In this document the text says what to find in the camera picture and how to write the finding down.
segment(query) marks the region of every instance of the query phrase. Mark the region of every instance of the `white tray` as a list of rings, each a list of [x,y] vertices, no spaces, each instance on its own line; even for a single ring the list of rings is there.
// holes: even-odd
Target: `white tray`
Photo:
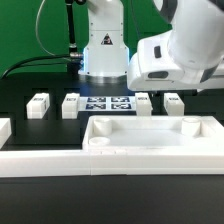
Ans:
[[[181,133],[183,118],[91,117],[83,141],[91,173],[223,174],[224,128],[213,117],[197,117],[199,134],[186,136]],[[95,122],[108,120],[111,133],[104,136],[103,126],[101,134],[95,133]]]

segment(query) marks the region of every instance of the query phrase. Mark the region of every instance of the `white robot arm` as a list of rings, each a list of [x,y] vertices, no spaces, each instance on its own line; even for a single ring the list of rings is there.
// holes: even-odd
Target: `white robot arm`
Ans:
[[[154,4],[173,30],[138,43],[128,87],[224,88],[224,0],[154,0]]]

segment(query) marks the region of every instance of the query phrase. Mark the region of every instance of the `black table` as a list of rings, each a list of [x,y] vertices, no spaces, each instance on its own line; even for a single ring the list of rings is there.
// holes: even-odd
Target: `black table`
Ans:
[[[43,120],[27,120],[26,103],[38,92],[50,93],[51,107]],[[62,120],[60,107],[69,92],[134,95],[125,83],[79,83],[65,73],[13,74],[0,81],[0,117],[10,117],[13,130],[2,150],[80,148],[88,117],[98,113]],[[178,93],[186,115],[213,115],[223,123],[223,90]],[[152,103],[154,115],[165,114],[161,93]],[[1,178],[0,223],[223,224],[223,186],[222,175]]]

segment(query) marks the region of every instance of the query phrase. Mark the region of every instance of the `small white block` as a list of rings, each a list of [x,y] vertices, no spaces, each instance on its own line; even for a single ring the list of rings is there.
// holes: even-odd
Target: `small white block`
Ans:
[[[135,93],[135,102],[137,116],[152,115],[152,103],[147,93]]]
[[[0,119],[0,149],[12,134],[11,123],[9,118]]]
[[[169,116],[184,116],[184,103],[177,93],[164,94],[164,107]]]
[[[37,93],[26,105],[28,119],[42,119],[50,106],[48,93]]]
[[[78,115],[80,95],[77,93],[70,93],[65,96],[62,103],[62,119],[76,119]]]

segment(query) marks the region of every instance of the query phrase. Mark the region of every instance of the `green backdrop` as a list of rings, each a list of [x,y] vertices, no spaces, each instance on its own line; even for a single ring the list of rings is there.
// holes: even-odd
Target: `green backdrop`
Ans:
[[[133,22],[131,1],[124,5],[124,41],[133,55],[137,47],[137,34]],[[35,37],[35,22],[42,0],[0,1],[0,74],[12,64],[47,55]],[[170,29],[155,10],[152,0],[133,0],[140,38]],[[86,6],[73,4],[76,41],[81,50],[88,42],[88,16]],[[68,53],[68,27],[64,0],[47,0],[40,19],[40,37],[43,45],[55,54]],[[20,71],[66,71],[65,65],[21,68]]]

